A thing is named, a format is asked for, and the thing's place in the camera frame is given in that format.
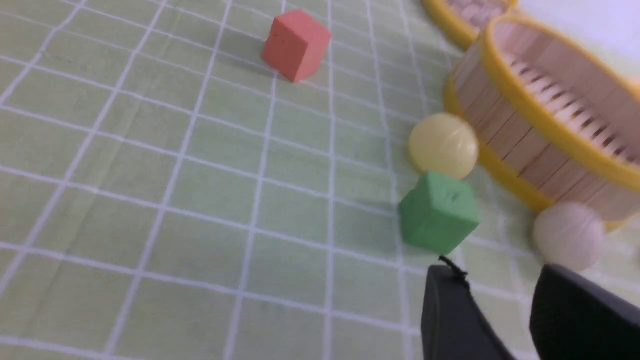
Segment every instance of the yellow rim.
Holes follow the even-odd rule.
[[[493,84],[500,90],[502,96],[526,118],[531,126],[535,127],[549,142],[578,161],[586,169],[597,173],[612,183],[631,190],[640,190],[640,169],[638,169],[638,167],[623,163],[620,160],[615,160],[604,151],[593,146],[591,142],[573,132],[568,126],[558,122],[546,107],[542,106],[529,94],[522,82],[502,59],[492,36],[495,25],[502,21],[518,22],[552,37],[556,37],[567,47],[577,51],[600,67],[608,76],[613,78],[619,86],[627,89],[639,102],[640,96],[633,92],[625,80],[619,78],[593,55],[587,53],[571,40],[529,19],[509,16],[494,19],[485,30],[481,32],[478,38],[478,41],[481,42],[482,63]]]
[[[467,118],[462,111],[462,105],[456,97],[453,73],[449,76],[444,87],[444,108],[449,113],[456,115],[465,121]],[[505,189],[509,190],[513,195],[518,197],[522,202],[529,206],[533,211],[541,212],[553,206],[556,202],[531,186],[526,180],[518,177],[515,171],[506,166],[500,158],[489,149],[483,142],[479,142],[480,153],[478,162],[482,165],[492,177],[502,184]],[[622,227],[628,220],[624,221],[606,221],[605,226],[607,232],[611,232]]]
[[[518,0],[501,0],[507,3],[507,12],[515,8]],[[446,0],[422,0],[422,5],[433,22],[447,35],[447,37],[463,50],[467,50],[476,40],[478,31],[461,19],[449,7]]]

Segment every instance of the round basket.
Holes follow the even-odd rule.
[[[493,18],[510,12],[517,4],[518,0],[422,0],[433,22],[464,50]]]
[[[476,130],[481,164],[533,210],[581,202],[609,230],[640,210],[640,94],[567,38],[494,19],[444,99]]]

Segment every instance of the grid pattern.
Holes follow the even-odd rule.
[[[294,8],[334,34],[297,85],[259,57]],[[3,1],[0,357],[420,360],[436,258],[395,205],[460,56],[413,0]],[[483,222],[455,259],[536,359],[533,215],[467,181]],[[639,228],[586,274],[635,304]]]

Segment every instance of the red cube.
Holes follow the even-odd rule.
[[[331,31],[302,10],[275,18],[262,59],[297,83],[318,71],[331,41]]]

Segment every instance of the cube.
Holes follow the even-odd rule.
[[[469,184],[426,172],[399,205],[403,240],[440,255],[451,253],[480,224]]]
[[[331,32],[302,10],[275,18],[262,59],[285,78],[297,83],[320,68]]]

